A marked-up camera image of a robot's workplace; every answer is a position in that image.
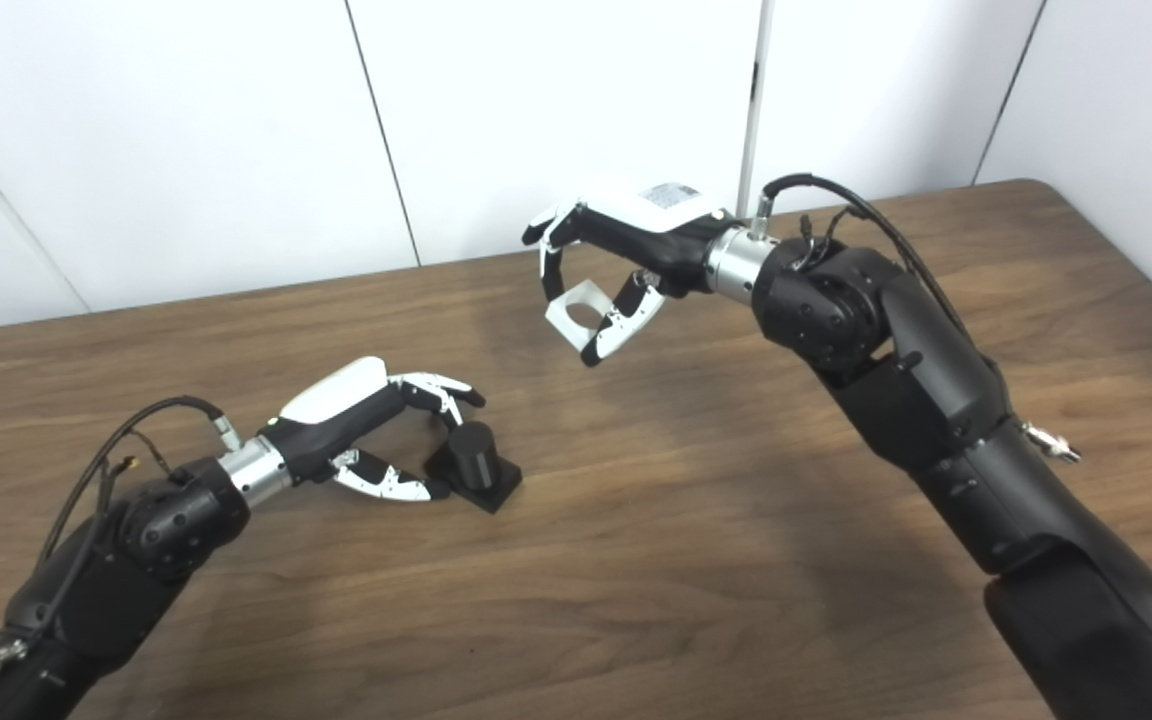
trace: robotic hand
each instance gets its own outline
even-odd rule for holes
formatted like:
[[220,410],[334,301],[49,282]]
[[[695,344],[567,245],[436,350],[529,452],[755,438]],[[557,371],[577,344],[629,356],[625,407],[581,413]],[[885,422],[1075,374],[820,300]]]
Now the robotic hand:
[[[823,236],[767,237],[778,194],[814,185],[847,200]],[[902,265],[833,237],[846,215],[878,223]],[[1078,461],[1063,438],[1016,418],[984,356],[908,240],[838,183],[796,174],[763,190],[746,227],[669,183],[590,196],[531,222],[547,318],[598,364],[644,327],[664,296],[712,291],[753,310],[765,338],[817,374],[871,450],[910,475],[975,562],[986,607],[1060,720],[1152,717],[1152,571],[1076,500],[1043,456]],[[616,300],[564,290],[563,247],[589,242],[641,265]],[[602,323],[585,331],[567,305]],[[876,356],[884,342],[893,351]]]
[[[631,196],[596,195],[540,213],[526,227],[522,242],[540,248],[540,283],[558,332],[579,350],[589,366],[620,350],[643,329],[666,296],[712,291],[704,273],[708,243],[740,220],[685,184],[659,184]],[[641,265],[615,300],[593,282],[566,290],[564,247],[589,242]],[[590,331],[567,313],[568,305],[590,305],[602,323]]]
[[[463,420],[458,401],[485,404],[468,384],[433,373],[387,376],[384,361],[364,357],[301,392],[245,444],[218,407],[197,397],[170,397],[134,415],[97,452],[35,573],[8,602],[0,629],[0,720],[68,717],[97,680],[132,659],[192,574],[247,528],[253,507],[283,488],[332,479],[399,501],[456,492],[497,510],[521,472],[497,455],[486,425]],[[114,478],[130,458],[109,469],[106,456],[138,420],[170,406],[205,411],[229,452],[185,462],[111,500]],[[353,447],[408,407],[438,415],[449,430],[426,464],[429,479]],[[56,547],[65,518],[101,468],[96,513]]]

